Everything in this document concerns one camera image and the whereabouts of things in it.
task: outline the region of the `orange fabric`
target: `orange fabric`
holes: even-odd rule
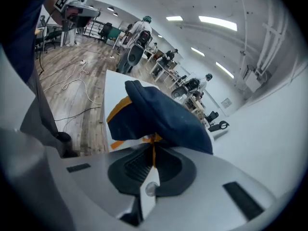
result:
[[[121,111],[124,107],[130,105],[132,101],[130,100],[129,96],[125,97],[122,99],[115,107],[114,109],[110,112],[109,116],[107,117],[107,123],[111,121],[111,119]]]
[[[114,150],[116,148],[118,148],[121,144],[123,144],[125,141],[116,141],[113,144],[111,144],[111,148]]]

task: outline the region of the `black rubber pad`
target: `black rubber pad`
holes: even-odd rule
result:
[[[249,221],[264,211],[237,182],[224,184],[223,188]]]
[[[90,164],[79,164],[79,165],[67,167],[66,169],[69,173],[72,173],[72,172],[80,171],[80,170],[83,170],[89,167],[91,167]]]

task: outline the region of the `blue fabric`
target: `blue fabric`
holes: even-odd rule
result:
[[[34,68],[35,28],[45,0],[12,0],[3,7],[3,49],[20,78],[27,82]]]
[[[126,81],[125,89],[137,113],[142,117],[139,120],[150,126],[149,130],[177,146],[213,154],[212,143],[204,126],[182,105],[155,87],[143,87],[137,80]],[[132,123],[130,132],[139,131],[139,127],[143,126]]]

